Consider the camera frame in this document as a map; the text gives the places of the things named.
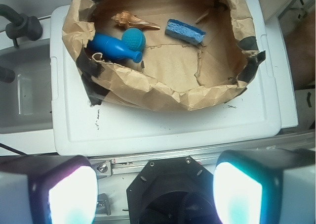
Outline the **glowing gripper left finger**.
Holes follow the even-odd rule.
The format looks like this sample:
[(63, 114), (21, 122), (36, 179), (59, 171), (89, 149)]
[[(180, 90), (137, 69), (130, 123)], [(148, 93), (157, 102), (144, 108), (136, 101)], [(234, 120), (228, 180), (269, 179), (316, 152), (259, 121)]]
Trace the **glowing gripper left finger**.
[(91, 224), (97, 175), (84, 156), (2, 156), (2, 224)]

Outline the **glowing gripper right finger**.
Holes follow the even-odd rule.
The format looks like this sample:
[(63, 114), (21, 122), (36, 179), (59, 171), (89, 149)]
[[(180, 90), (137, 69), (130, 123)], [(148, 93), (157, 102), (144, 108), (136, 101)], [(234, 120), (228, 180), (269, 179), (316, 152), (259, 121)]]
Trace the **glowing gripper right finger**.
[(226, 150), (214, 170), (213, 197), (224, 224), (314, 224), (316, 153)]

